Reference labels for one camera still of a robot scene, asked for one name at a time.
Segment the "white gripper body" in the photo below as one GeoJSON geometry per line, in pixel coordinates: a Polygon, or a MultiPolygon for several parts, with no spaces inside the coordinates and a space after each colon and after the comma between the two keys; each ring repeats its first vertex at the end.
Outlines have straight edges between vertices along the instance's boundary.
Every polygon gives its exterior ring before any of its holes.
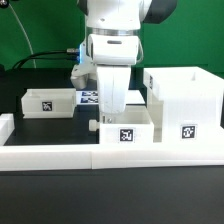
{"type": "Polygon", "coordinates": [[[137,36],[90,34],[88,55],[96,67],[99,109],[104,114],[123,113],[131,66],[137,63],[137,36]]]}

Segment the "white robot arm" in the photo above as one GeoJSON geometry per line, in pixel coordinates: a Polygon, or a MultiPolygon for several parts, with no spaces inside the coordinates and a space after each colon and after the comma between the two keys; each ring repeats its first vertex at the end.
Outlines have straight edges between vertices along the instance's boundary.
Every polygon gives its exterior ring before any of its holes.
{"type": "Polygon", "coordinates": [[[77,0],[77,6],[85,16],[85,38],[71,81],[83,89],[95,75],[100,115],[112,122],[125,110],[131,67],[144,58],[141,25],[166,20],[177,0],[77,0]]]}

